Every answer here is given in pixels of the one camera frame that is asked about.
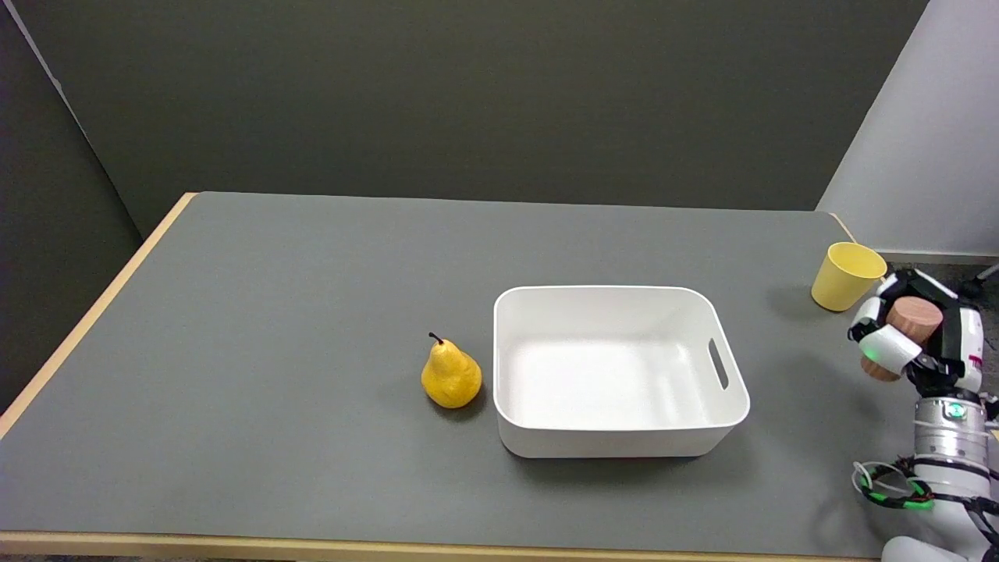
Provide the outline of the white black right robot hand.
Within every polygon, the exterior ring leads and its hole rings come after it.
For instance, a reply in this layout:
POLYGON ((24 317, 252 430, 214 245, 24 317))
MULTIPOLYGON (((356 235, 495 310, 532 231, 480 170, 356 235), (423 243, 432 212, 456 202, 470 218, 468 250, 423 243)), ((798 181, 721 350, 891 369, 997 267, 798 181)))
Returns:
POLYGON ((888 276, 854 316, 847 338, 864 358, 893 375, 904 376, 921 397, 977 401, 982 384, 983 328, 979 311, 919 269, 888 276), (891 325, 887 316, 904 297, 929 302, 942 323, 926 343, 917 343, 891 325))

